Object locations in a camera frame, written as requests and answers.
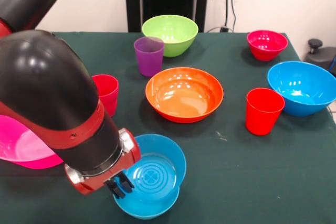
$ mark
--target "purple cup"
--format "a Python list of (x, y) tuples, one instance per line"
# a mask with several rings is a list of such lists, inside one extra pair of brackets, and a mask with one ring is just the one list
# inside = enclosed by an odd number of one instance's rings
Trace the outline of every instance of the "purple cup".
[(164, 42), (159, 38), (142, 37), (134, 43), (136, 60), (142, 75), (151, 77), (162, 69)]

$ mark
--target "concentric circle pattern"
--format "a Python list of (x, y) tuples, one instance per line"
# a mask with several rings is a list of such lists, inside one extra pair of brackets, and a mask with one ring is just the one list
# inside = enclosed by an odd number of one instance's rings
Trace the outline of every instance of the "concentric circle pattern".
[(158, 200), (167, 196), (176, 184), (176, 172), (172, 163), (162, 156), (146, 155), (127, 176), (134, 184), (130, 194), (140, 200)]

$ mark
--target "orange bowl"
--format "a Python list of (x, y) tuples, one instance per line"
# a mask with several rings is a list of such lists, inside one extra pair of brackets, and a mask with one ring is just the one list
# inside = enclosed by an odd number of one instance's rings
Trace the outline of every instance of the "orange bowl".
[(176, 123), (194, 123), (219, 107), (224, 90), (220, 82), (205, 71), (171, 68), (149, 80), (146, 98), (164, 118)]

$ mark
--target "black knob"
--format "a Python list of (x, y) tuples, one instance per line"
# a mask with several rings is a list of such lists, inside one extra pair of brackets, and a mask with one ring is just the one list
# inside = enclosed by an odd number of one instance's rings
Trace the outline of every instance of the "black knob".
[(322, 40), (319, 40), (319, 39), (310, 39), (308, 40), (308, 44), (310, 48), (312, 49), (318, 49), (319, 47), (322, 47), (323, 45)]

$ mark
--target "table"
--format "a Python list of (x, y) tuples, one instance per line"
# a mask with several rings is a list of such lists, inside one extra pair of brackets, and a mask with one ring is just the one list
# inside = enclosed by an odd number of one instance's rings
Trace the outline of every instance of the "table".
[[(137, 33), (57, 33), (91, 75), (119, 79), (116, 125), (134, 135), (157, 133), (183, 149), (187, 173), (180, 196), (151, 223), (336, 223), (336, 126), (324, 110), (305, 118), (282, 114), (271, 134), (256, 137), (244, 127), (247, 92), (267, 87), (268, 69), (298, 60), (291, 44), (272, 62), (249, 52), (246, 34), (198, 34), (191, 48), (165, 58), (163, 68), (196, 67), (223, 85), (224, 102), (208, 118), (176, 124), (147, 103), (148, 78), (137, 70)], [(0, 162), (1, 224), (142, 223), (125, 214), (107, 188), (83, 196), (63, 166), (28, 170)]]

